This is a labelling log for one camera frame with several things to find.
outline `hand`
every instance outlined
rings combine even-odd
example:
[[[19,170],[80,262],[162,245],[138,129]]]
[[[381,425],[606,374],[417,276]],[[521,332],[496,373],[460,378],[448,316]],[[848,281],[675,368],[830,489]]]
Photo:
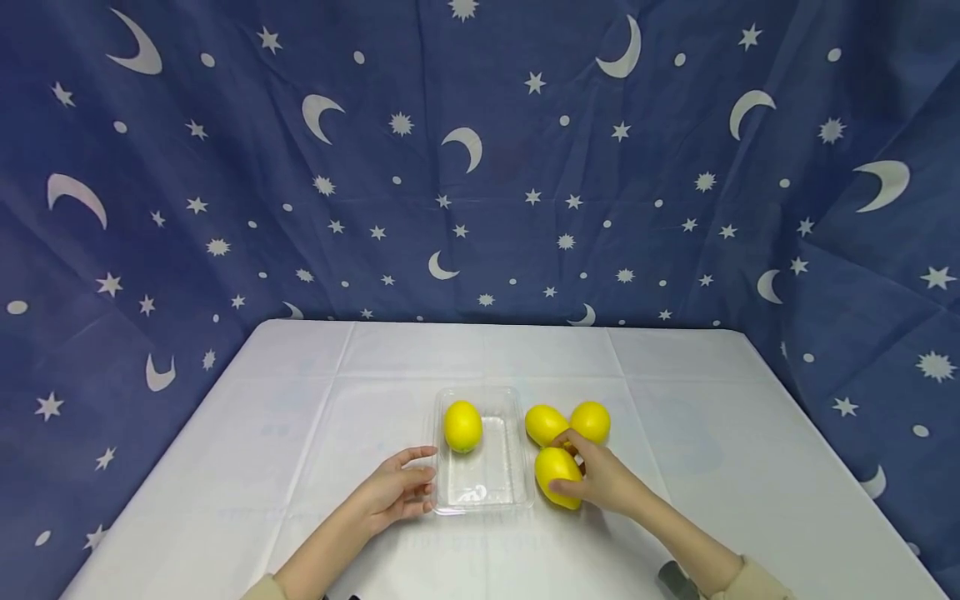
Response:
[[[631,516],[639,503],[653,495],[612,452],[573,429],[567,429],[550,445],[566,448],[574,456],[579,454],[584,459],[580,466],[583,481],[554,479],[550,482],[552,492],[580,498],[605,511],[626,516]]]
[[[384,461],[344,502],[359,513],[371,537],[399,520],[433,510],[433,502],[424,498],[433,492],[436,470],[404,467],[410,461],[436,453],[437,448],[432,445],[398,452]]]

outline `person's left hand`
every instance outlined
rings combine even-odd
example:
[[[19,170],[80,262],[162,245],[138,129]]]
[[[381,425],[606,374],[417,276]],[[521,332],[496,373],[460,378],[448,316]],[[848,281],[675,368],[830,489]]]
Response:
[[[407,448],[383,462],[350,495],[345,504],[359,511],[371,537],[399,520],[422,516],[433,510],[427,498],[433,492],[432,467],[404,468],[407,463],[437,453],[432,445]]]

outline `crescent moon print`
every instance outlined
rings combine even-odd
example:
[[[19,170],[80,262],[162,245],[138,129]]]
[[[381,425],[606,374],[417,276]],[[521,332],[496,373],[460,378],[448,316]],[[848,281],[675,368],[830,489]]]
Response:
[[[857,212],[871,212],[883,208],[900,197],[906,186],[910,184],[910,167],[899,160],[878,160],[861,164],[854,171],[872,173],[880,179],[880,191],[868,204],[857,209]]]
[[[119,16],[133,33],[139,51],[132,59],[120,59],[111,55],[107,55],[107,58],[121,66],[127,67],[131,71],[143,73],[144,75],[157,75],[163,70],[163,62],[160,60],[160,53],[157,51],[154,43],[150,41],[147,34],[140,29],[140,26],[134,23],[132,19],[116,9],[110,10],[113,11],[113,14]]]
[[[567,323],[580,327],[590,327],[593,325],[597,320],[597,314],[593,312],[593,307],[586,302],[584,302],[584,308],[587,310],[587,315],[583,319],[580,321],[567,321]]]
[[[740,99],[733,105],[733,110],[730,111],[730,135],[733,136],[733,139],[740,141],[740,121],[743,120],[747,111],[753,107],[777,109],[774,99],[762,89],[752,89],[740,96]]]
[[[477,135],[477,132],[471,128],[461,127],[453,130],[446,135],[440,145],[443,146],[446,142],[460,142],[467,148],[467,152],[470,153],[470,165],[467,167],[468,173],[480,164],[480,158],[483,157],[483,141],[480,139],[480,136]]]
[[[290,316],[287,317],[287,319],[293,319],[293,320],[297,320],[297,321],[303,319],[303,313],[300,312],[300,309],[299,309],[299,308],[297,308],[296,306],[294,306],[294,305],[291,304],[290,302],[284,302],[284,304],[286,304],[286,305],[287,305],[287,308],[290,309]]]
[[[174,382],[177,378],[177,367],[174,365],[174,357],[170,357],[170,371],[156,372],[154,368],[154,356],[147,354],[147,387],[151,392],[160,392]]]
[[[861,481],[860,486],[863,491],[870,496],[871,500],[876,500],[887,489],[887,474],[883,472],[883,465],[877,466],[876,475],[868,481]]]
[[[777,296],[777,292],[774,291],[774,277],[776,277],[779,272],[780,269],[771,269],[761,275],[760,279],[756,281],[756,290],[760,294],[760,297],[773,304],[783,304],[783,300],[781,300],[780,297]]]
[[[459,275],[459,271],[444,271],[440,268],[440,252],[439,250],[434,252],[430,256],[430,260],[427,261],[427,269],[430,270],[430,275],[439,280],[450,279]]]
[[[314,135],[320,138],[320,141],[332,146],[333,142],[326,136],[324,130],[320,129],[320,115],[328,108],[346,113],[337,103],[325,96],[318,96],[317,94],[310,94],[303,99],[303,104],[300,105],[300,110],[303,112],[303,121],[306,123],[306,126],[310,128],[310,131],[312,131]]]
[[[633,73],[636,62],[640,59],[640,28],[633,17],[627,15],[627,21],[630,23],[630,45],[627,46],[627,52],[613,62],[595,59],[604,73],[617,79],[625,79]]]
[[[97,215],[100,219],[100,225],[107,228],[107,210],[104,204],[100,202],[97,195],[82,181],[77,181],[72,177],[54,173],[47,179],[47,206],[50,210],[54,209],[57,198],[60,196],[69,196],[80,201],[81,204],[90,209],[90,212]]]

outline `person's right hand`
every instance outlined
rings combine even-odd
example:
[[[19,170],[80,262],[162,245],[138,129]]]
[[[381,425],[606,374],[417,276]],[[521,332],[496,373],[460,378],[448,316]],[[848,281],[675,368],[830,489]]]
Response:
[[[573,429],[567,429],[550,445],[565,447],[584,460],[583,481],[554,479],[550,491],[580,498],[605,511],[630,516],[637,505],[653,493],[607,448],[594,444]]]

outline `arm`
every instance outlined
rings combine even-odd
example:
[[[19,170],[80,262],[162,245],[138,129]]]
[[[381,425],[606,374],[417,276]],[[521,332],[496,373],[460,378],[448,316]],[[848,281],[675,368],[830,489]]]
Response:
[[[724,591],[743,567],[743,559],[715,540],[644,486],[627,514],[666,546],[706,596]]]
[[[374,536],[399,520],[432,511],[433,503],[424,498],[433,491],[434,469],[404,467],[436,453],[433,446],[407,448],[384,461],[310,534],[272,582],[269,577],[261,582],[268,588],[262,597],[275,598],[276,583],[285,600],[320,600]],[[244,600],[259,593],[254,587]]]
[[[355,507],[344,503],[297,548],[274,580],[287,600],[318,600],[370,539]]]
[[[745,562],[657,496],[607,448],[572,429],[560,434],[552,445],[579,454],[585,472],[582,481],[551,481],[552,492],[586,500],[636,521],[666,546],[705,596],[721,594],[728,600],[793,597],[756,563]]]

